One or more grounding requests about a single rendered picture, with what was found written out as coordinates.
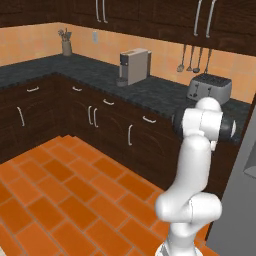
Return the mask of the dark wood drawer front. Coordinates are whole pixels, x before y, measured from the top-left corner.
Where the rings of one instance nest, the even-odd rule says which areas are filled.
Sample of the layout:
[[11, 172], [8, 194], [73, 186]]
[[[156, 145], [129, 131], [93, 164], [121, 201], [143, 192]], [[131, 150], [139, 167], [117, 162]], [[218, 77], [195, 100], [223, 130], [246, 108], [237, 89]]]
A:
[[[27, 92], [26, 89], [32, 89], [39, 86], [38, 91]], [[0, 106], [14, 104], [23, 100], [31, 100], [46, 94], [52, 94], [55, 87], [50, 78], [31, 80], [26, 83], [16, 84], [5, 87], [0, 90]]]
[[[142, 119], [143, 116], [148, 119], [156, 120], [156, 123], [148, 123]], [[130, 110], [130, 117], [136, 123], [145, 126], [150, 130], [154, 130], [166, 137], [175, 138], [175, 133], [172, 129], [172, 123], [170, 119], [164, 118], [152, 111], [142, 109], [140, 107], [132, 106]]]
[[[128, 116], [128, 114], [125, 111], [125, 107], [126, 107], [125, 103], [122, 100], [118, 99], [117, 97], [94, 90], [92, 92], [92, 98], [98, 105], [104, 107], [105, 109], [115, 112], [123, 117]], [[114, 102], [115, 104], [113, 106], [107, 105], [103, 103], [103, 99], [106, 99], [108, 102]]]
[[[91, 102], [91, 99], [90, 99], [91, 90], [87, 86], [80, 84], [72, 79], [65, 79], [63, 82], [63, 86], [65, 87], [67, 94], [73, 97], [74, 99], [80, 100], [82, 102], [87, 102], [87, 103]], [[73, 86], [75, 86], [78, 89], [82, 89], [82, 91], [81, 92], [74, 91], [72, 89]]]

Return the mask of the dark wood cupboard door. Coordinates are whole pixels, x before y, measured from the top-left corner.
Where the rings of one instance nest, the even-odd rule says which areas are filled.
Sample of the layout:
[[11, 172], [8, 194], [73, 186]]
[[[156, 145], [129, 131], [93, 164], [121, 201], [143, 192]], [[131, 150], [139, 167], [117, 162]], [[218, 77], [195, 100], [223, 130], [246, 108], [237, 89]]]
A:
[[94, 135], [93, 127], [88, 119], [89, 105], [81, 96], [68, 93], [66, 107], [71, 134], [89, 143]]
[[166, 190], [174, 181], [180, 143], [143, 125], [133, 124], [131, 148], [134, 171]]
[[[22, 110], [25, 127], [17, 106]], [[59, 134], [55, 106], [54, 99], [39, 98], [0, 108], [0, 163]]]
[[101, 149], [111, 158], [120, 160], [123, 158], [125, 149], [125, 134], [121, 118], [102, 106], [96, 108]]

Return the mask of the grey coffee machine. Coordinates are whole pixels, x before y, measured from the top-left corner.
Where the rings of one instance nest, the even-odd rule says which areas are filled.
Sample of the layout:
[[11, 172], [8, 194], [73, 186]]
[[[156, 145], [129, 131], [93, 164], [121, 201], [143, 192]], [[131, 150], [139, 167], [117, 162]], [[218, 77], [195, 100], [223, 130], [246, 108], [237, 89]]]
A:
[[146, 79], [150, 75], [151, 55], [150, 50], [143, 48], [122, 52], [116, 84], [124, 87]]

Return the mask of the hanging slotted spoon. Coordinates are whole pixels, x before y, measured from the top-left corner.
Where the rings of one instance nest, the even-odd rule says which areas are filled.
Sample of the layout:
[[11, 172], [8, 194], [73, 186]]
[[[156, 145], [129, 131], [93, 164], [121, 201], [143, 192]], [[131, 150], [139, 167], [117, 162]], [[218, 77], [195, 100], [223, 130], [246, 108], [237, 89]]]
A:
[[186, 52], [186, 44], [183, 45], [182, 61], [177, 67], [177, 72], [182, 72], [184, 70], [185, 52]]

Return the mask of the hanging metal spatula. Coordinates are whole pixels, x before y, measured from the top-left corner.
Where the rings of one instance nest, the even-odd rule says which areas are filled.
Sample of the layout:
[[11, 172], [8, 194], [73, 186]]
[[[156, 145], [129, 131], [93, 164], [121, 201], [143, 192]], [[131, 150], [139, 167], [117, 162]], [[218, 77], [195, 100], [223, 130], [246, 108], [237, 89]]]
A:
[[194, 50], [195, 50], [195, 46], [193, 45], [193, 46], [191, 47], [191, 54], [190, 54], [189, 66], [187, 67], [186, 71], [192, 71], [192, 60], [193, 60]]

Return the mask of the hanging metal ladle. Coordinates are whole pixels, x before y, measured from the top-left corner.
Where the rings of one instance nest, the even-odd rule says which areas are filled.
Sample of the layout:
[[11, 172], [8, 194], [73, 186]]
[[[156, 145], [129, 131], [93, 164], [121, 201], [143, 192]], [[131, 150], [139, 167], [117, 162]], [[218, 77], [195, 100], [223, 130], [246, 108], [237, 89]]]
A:
[[200, 47], [198, 64], [197, 64], [196, 68], [193, 68], [193, 73], [199, 73], [199, 71], [200, 71], [200, 62], [201, 62], [202, 53], [203, 53], [203, 47]]

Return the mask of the silver toaster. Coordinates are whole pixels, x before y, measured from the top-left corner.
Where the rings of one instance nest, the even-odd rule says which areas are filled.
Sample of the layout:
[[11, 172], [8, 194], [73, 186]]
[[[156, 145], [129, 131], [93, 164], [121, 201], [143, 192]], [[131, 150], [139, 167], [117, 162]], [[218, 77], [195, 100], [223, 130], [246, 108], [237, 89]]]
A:
[[230, 99], [231, 90], [231, 79], [202, 73], [190, 81], [187, 97], [194, 101], [199, 101], [204, 97], [212, 97], [220, 105], [223, 105]]

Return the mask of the grey utensil pot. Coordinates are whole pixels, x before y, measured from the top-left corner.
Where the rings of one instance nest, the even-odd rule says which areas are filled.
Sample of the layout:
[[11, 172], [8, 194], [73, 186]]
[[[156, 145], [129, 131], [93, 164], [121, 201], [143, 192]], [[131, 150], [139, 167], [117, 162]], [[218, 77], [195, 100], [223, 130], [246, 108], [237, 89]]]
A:
[[63, 41], [62, 42], [62, 53], [64, 56], [71, 56], [72, 55], [72, 46], [70, 41]]

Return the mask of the hanging metal fork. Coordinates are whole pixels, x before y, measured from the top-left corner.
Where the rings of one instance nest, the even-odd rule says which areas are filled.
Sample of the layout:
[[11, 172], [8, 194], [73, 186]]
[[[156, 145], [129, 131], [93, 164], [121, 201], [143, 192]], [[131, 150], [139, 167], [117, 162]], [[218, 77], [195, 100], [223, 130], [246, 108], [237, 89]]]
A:
[[205, 69], [204, 69], [204, 74], [207, 74], [208, 73], [208, 67], [209, 67], [209, 63], [210, 63], [210, 58], [211, 58], [211, 55], [212, 55], [212, 51], [213, 49], [209, 49], [208, 51], [208, 55], [207, 55], [207, 62], [206, 62], [206, 66], [205, 66]]

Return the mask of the kitchen tools in pot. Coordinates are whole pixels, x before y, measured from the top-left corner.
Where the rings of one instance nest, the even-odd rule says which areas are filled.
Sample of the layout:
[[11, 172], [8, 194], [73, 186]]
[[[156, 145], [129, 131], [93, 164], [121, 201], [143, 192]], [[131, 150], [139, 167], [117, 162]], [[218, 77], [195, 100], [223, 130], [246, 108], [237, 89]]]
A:
[[68, 32], [67, 30], [60, 29], [58, 31], [58, 35], [61, 37], [63, 42], [67, 42], [70, 40], [72, 33]]

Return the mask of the grey fridge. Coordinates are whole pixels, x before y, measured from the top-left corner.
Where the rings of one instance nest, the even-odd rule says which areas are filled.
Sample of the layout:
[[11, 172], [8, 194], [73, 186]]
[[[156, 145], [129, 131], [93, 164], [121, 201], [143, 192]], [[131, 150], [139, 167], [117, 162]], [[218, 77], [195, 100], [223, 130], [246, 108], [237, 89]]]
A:
[[206, 245], [220, 256], [256, 256], [256, 103]]

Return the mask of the dark wood wall cupboards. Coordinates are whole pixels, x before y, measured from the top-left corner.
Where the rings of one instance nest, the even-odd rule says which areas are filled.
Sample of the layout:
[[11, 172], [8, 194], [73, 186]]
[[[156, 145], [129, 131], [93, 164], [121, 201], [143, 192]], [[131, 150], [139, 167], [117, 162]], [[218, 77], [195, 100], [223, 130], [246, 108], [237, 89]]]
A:
[[206, 27], [212, 0], [203, 0], [195, 37], [198, 0], [0, 0], [0, 27], [63, 22], [146, 38], [256, 56], [256, 0], [217, 0], [210, 38]]

